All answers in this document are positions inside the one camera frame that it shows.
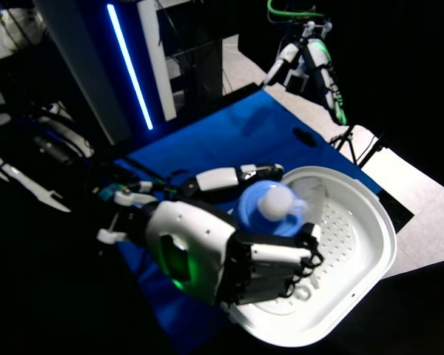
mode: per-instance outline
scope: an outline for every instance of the white floor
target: white floor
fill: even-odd
[[[238,52],[237,42],[238,37],[234,36],[223,43],[223,67],[233,89],[252,82],[258,84],[264,77],[260,68]],[[226,79],[224,83],[229,90]],[[266,91],[327,141],[346,129],[334,124],[322,107],[285,92],[281,85]],[[372,138],[367,129],[355,127],[356,153],[361,153]],[[347,146],[342,153],[350,158]],[[389,149],[374,155],[363,171],[415,214],[398,233],[397,259],[386,276],[444,260],[444,188]]]

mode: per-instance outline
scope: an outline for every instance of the light strip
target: light strip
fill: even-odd
[[[148,129],[153,129],[153,123],[149,118],[149,113],[145,100],[143,99],[143,94],[141,93],[140,84],[136,78],[135,69],[133,69],[132,59],[128,53],[127,43],[125,43],[124,34],[121,32],[120,22],[118,21],[117,13],[115,7],[112,4],[107,4],[107,11],[109,12],[110,21],[112,22],[113,30],[117,36],[118,45],[120,46],[120,51],[125,60],[125,65],[127,66],[130,79],[132,80],[133,89],[135,90],[138,103],[140,104],[141,111],[143,112],[143,117],[147,123]]]

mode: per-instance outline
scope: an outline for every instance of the blue bottle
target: blue bottle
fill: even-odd
[[[264,180],[240,196],[234,216],[242,231],[294,237],[307,205],[286,185]]]

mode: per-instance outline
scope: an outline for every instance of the blue table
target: blue table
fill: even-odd
[[[293,134],[295,127],[310,133],[317,146],[301,143]],[[207,169],[248,163],[280,163],[286,171],[299,166],[325,166],[362,181],[375,194],[381,191],[370,177],[264,91],[129,156],[163,176],[176,169],[195,175]],[[123,161],[119,163],[134,170]],[[220,207],[227,210],[233,205],[226,203]],[[177,289],[147,251],[131,243],[122,243],[119,248],[178,354],[195,350],[229,324],[220,309],[204,305]]]

